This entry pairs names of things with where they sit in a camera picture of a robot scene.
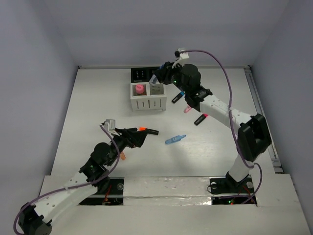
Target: black marker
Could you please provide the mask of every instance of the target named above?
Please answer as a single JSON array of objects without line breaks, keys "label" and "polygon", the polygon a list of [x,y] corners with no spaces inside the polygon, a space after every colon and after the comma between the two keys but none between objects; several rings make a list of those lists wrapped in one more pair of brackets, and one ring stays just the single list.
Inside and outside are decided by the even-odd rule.
[{"label": "black marker", "polygon": [[179,93],[178,95],[175,96],[174,99],[172,99],[172,103],[175,104],[177,101],[179,101],[180,98],[184,96],[184,92]]},{"label": "black marker", "polygon": [[208,116],[208,114],[202,114],[202,115],[194,122],[194,124],[195,124],[196,126],[198,126],[207,116]]}]

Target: white table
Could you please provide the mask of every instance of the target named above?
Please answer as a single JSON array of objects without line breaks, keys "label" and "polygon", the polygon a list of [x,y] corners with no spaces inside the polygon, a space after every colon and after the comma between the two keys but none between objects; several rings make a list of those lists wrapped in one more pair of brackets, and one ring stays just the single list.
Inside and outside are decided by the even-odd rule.
[{"label": "white table", "polygon": [[[222,71],[200,72],[202,85],[228,102]],[[233,106],[255,114],[244,70],[227,72]],[[182,205],[177,203],[179,197],[197,197],[191,200],[192,205],[210,198],[205,190],[208,178],[202,177],[225,175],[231,168],[237,156],[231,132],[211,117],[196,127],[193,122],[200,114],[195,110],[184,114],[183,99],[171,103],[179,92],[172,85],[166,87],[165,112],[132,112],[130,76],[130,70],[78,71],[52,174],[45,177],[42,193],[60,188],[87,161],[97,143],[109,141],[99,128],[105,119],[115,119],[119,128],[144,126],[160,133],[149,135],[140,149],[126,149],[126,160],[112,173],[113,177],[125,177],[124,196],[128,198],[124,206],[77,206],[53,228],[53,235],[310,234],[289,175],[274,173],[267,151],[257,161],[264,172],[257,207],[175,206]],[[164,144],[182,134],[187,137],[181,142]],[[258,183],[258,170],[252,170],[251,175]]]}]

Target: gray wall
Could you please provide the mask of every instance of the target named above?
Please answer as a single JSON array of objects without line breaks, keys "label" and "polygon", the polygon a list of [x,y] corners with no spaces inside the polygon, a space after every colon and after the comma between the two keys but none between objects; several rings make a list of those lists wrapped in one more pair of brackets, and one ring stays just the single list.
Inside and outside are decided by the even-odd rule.
[{"label": "gray wall", "polygon": [[[45,0],[78,65],[150,65],[178,47],[252,64],[288,0]],[[214,64],[206,55],[197,64]]]},{"label": "gray wall", "polygon": [[1,234],[50,173],[76,72],[43,1],[0,1]]},{"label": "gray wall", "polygon": [[285,172],[313,232],[313,1],[290,1],[253,65]]}]

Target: cable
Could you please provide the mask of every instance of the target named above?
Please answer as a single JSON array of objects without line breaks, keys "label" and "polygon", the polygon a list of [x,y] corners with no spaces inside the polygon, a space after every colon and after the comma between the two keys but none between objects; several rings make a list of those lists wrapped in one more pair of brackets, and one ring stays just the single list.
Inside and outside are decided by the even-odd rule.
[{"label": "cable", "polygon": [[231,85],[230,85],[230,81],[229,81],[229,78],[228,78],[228,75],[227,75],[227,72],[224,68],[224,66],[221,64],[221,62],[218,60],[218,58],[216,58],[212,53],[208,52],[208,51],[205,51],[205,50],[196,50],[196,49],[192,49],[192,50],[184,50],[184,51],[180,51],[179,53],[185,53],[185,52],[202,52],[202,53],[205,53],[205,54],[208,54],[209,56],[211,56],[218,64],[219,66],[221,67],[221,69],[223,70],[224,72],[224,75],[226,77],[226,80],[227,80],[227,84],[228,84],[228,88],[229,88],[229,104],[228,104],[228,108],[229,108],[229,122],[230,122],[230,130],[231,130],[231,134],[233,136],[233,139],[235,141],[235,144],[236,144],[236,148],[237,148],[237,152],[239,154],[239,156],[241,157],[241,159],[243,160],[243,163],[245,164],[245,166],[247,168],[250,168],[250,169],[253,169],[254,168],[254,165],[257,165],[260,169],[260,182],[259,182],[259,185],[257,187],[257,189],[255,190],[255,192],[252,194],[251,197],[249,197],[247,200],[245,200],[242,204],[248,202],[249,200],[251,200],[255,194],[257,193],[257,191],[259,190],[260,186],[261,186],[261,183],[262,183],[262,178],[263,178],[263,174],[262,174],[262,169],[261,169],[261,166],[258,164],[258,163],[255,163],[254,165],[250,166],[246,163],[246,160],[244,159],[243,155],[242,155],[242,152],[240,150],[240,147],[239,147],[239,144],[237,142],[237,139],[236,139],[236,134],[235,134],[235,129],[234,129],[234,123],[233,123],[233,120],[232,120],[232,113],[231,113],[231,105],[232,105],[232,100],[233,100],[233,91],[231,89]]},{"label": "cable", "polygon": [[[70,186],[70,187],[68,187],[68,189],[82,188],[82,187],[84,187],[84,186],[88,186],[88,185],[91,185],[91,184],[96,184],[96,183],[98,183],[99,181],[103,180],[104,178],[108,177],[108,175],[110,175],[111,172],[114,171],[114,169],[117,167],[117,164],[118,164],[119,159],[120,159],[120,152],[119,152],[118,146],[117,146],[116,142],[113,140],[113,138],[110,136],[110,134],[102,127],[102,125],[100,125],[100,128],[101,128],[101,130],[110,138],[110,140],[112,141],[113,145],[114,145],[115,148],[116,148],[116,151],[117,151],[118,156],[117,156],[115,165],[112,167],[111,170],[108,171],[107,174],[105,174],[104,176],[100,177],[99,179],[94,180],[94,181],[91,181],[91,182],[88,182],[88,183],[85,183],[85,184],[81,184],[81,185]],[[53,191],[51,191],[51,192],[47,192],[47,193],[45,193],[45,194],[43,194],[43,195],[41,195],[41,196],[39,196],[39,197],[36,197],[35,199],[33,199],[33,200],[31,200],[30,202],[26,203],[26,204],[21,208],[21,210],[19,211],[19,213],[17,214],[17,216],[16,216],[15,219],[14,219],[14,224],[13,224],[14,233],[15,233],[16,235],[25,235],[25,234],[21,234],[21,233],[18,232],[18,230],[17,230],[17,228],[16,228],[16,225],[17,225],[17,221],[18,221],[18,219],[19,219],[21,213],[26,209],[26,207],[30,206],[31,204],[33,204],[33,203],[39,201],[40,199],[42,199],[42,198],[44,198],[44,197],[47,197],[47,196],[49,196],[49,195],[51,195],[51,194],[55,194],[55,193],[62,192],[62,191],[65,191],[65,190],[66,190],[65,188],[56,189],[56,190],[53,190]]]}]

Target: purple cable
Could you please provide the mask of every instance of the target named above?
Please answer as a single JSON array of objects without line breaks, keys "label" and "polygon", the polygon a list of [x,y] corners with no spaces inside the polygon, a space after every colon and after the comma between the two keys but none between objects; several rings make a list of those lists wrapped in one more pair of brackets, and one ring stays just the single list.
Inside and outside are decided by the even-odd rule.
[{"label": "purple cable", "polygon": [[228,84],[228,88],[229,88],[229,104],[228,104],[228,108],[229,108],[229,122],[230,122],[230,130],[231,130],[231,134],[233,136],[233,139],[235,141],[235,144],[236,144],[236,148],[237,148],[237,152],[239,154],[239,156],[241,157],[241,159],[243,160],[244,164],[246,167],[250,168],[250,169],[253,169],[254,168],[254,165],[257,165],[260,169],[260,182],[259,182],[259,185],[257,187],[257,189],[255,190],[255,192],[253,193],[253,195],[251,197],[249,197],[247,200],[245,200],[242,204],[248,202],[249,200],[251,200],[254,195],[257,193],[257,191],[259,190],[260,186],[261,186],[261,183],[262,183],[262,177],[263,177],[263,174],[262,174],[262,169],[261,169],[261,166],[258,164],[258,163],[255,163],[254,165],[252,166],[249,166],[242,153],[241,153],[241,150],[240,150],[240,147],[239,147],[239,144],[237,142],[237,139],[236,139],[236,134],[235,134],[235,129],[234,129],[234,123],[233,123],[233,120],[232,120],[232,113],[231,113],[231,104],[232,104],[232,101],[233,101],[233,91],[231,89],[231,85],[230,85],[230,81],[229,81],[229,78],[228,78],[228,75],[227,75],[227,72],[224,68],[224,66],[221,64],[221,62],[218,60],[218,58],[216,58],[212,53],[208,52],[208,51],[205,51],[205,50],[184,50],[184,51],[180,51],[179,53],[185,53],[185,52],[202,52],[202,53],[205,53],[205,54],[208,54],[209,56],[211,56],[221,67],[221,69],[223,70],[224,74],[225,74],[225,77],[226,77],[226,80],[227,80],[227,84]]},{"label": "purple cable", "polygon": [[[110,136],[110,134],[102,127],[102,125],[100,125],[100,128],[101,128],[101,130],[102,130],[104,133],[106,133],[106,135],[110,138],[110,140],[112,141],[112,143],[114,144],[114,146],[115,146],[115,148],[116,148],[116,150],[117,150],[117,155],[118,155],[118,156],[117,156],[117,160],[116,160],[115,165],[112,167],[111,170],[108,171],[107,174],[105,174],[104,176],[101,176],[99,179],[97,179],[97,180],[95,180],[95,181],[91,181],[91,182],[85,183],[85,184],[81,184],[81,185],[70,186],[70,187],[68,187],[68,189],[81,188],[81,187],[88,186],[88,185],[91,185],[91,184],[96,184],[96,183],[98,183],[99,181],[103,180],[104,178],[108,177],[108,175],[110,175],[111,172],[114,171],[114,169],[117,167],[117,164],[118,164],[119,158],[120,158],[120,152],[119,152],[118,146],[117,146],[116,142],[113,140],[113,138]],[[47,193],[45,193],[45,194],[43,194],[43,195],[41,195],[41,196],[39,196],[39,197],[37,197],[37,198],[31,200],[31,201],[28,202],[26,205],[24,205],[24,206],[21,208],[20,212],[17,214],[17,216],[16,216],[15,219],[14,219],[14,224],[13,224],[14,233],[15,233],[16,235],[25,235],[25,234],[21,234],[21,233],[18,232],[18,230],[17,230],[17,228],[16,228],[16,225],[17,225],[17,221],[18,221],[18,219],[19,219],[21,213],[26,209],[26,207],[30,206],[30,205],[33,204],[34,202],[37,202],[37,201],[39,201],[40,199],[42,199],[42,198],[44,198],[44,197],[47,197],[47,196],[49,196],[49,195],[51,195],[51,194],[54,194],[54,193],[57,193],[57,192],[62,192],[62,191],[65,191],[65,190],[66,190],[65,188],[60,188],[60,189],[56,189],[56,190],[51,191],[51,192],[47,192]]]}]

